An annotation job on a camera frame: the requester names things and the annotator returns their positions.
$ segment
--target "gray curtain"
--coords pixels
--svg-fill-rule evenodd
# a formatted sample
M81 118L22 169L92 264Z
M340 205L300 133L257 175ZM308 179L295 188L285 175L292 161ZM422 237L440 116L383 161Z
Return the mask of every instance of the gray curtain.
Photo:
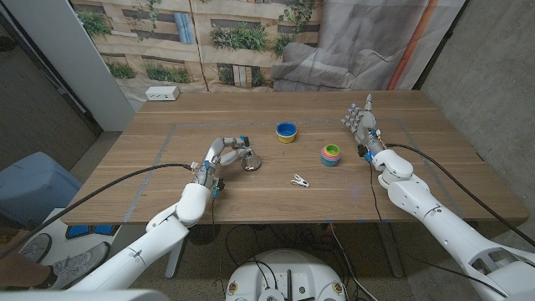
M275 91L386 89L428 0L324 0L318 47L290 43Z

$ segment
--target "white robotic arm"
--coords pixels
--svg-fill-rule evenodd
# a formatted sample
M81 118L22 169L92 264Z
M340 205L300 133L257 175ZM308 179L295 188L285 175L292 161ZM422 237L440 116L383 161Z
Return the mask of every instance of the white robotic arm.
M229 153L221 156L225 147ZM203 165L192 164L195 176L181 199L158 213L147 224L147 233L74 285L69 291L95 291L128 288L154 261L171 251L188 234L205 211L206 204L222 190L222 179L214 177L217 165L228 165L238 157L253 162L248 171L260 166L247 137L217 138L205 154Z
M359 142L359 154L374 165L380 185L400 209L421 221L441 246L457 261L484 300L503 300L535 289L535 254L506 247L484 238L431 195L413 166L386 149L371 114L371 95L363 114L358 106L342 122Z

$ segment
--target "electrical outlet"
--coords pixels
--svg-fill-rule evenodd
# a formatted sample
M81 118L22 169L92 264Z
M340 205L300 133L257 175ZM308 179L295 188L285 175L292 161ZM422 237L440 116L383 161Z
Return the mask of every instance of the electrical outlet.
M176 100L180 92L176 86L150 87L145 94L149 100Z

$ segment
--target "printed backdrop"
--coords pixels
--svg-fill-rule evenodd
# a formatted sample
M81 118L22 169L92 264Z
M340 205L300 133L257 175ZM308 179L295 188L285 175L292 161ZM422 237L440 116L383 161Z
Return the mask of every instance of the printed backdrop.
M411 89L465 0L72 0L135 109L181 93Z

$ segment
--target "shoe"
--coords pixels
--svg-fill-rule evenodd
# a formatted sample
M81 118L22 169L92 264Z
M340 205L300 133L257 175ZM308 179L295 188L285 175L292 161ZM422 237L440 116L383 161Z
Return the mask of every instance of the shoe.
M104 262L109 250L110 245L107 242L101 242L89 251L54 263L52 269L53 273L58 276L58 280L48 289L65 288L73 281L91 273Z
M32 263L39 263L47 256L50 247L52 247L52 238L47 233L41 233L23 247L19 253Z

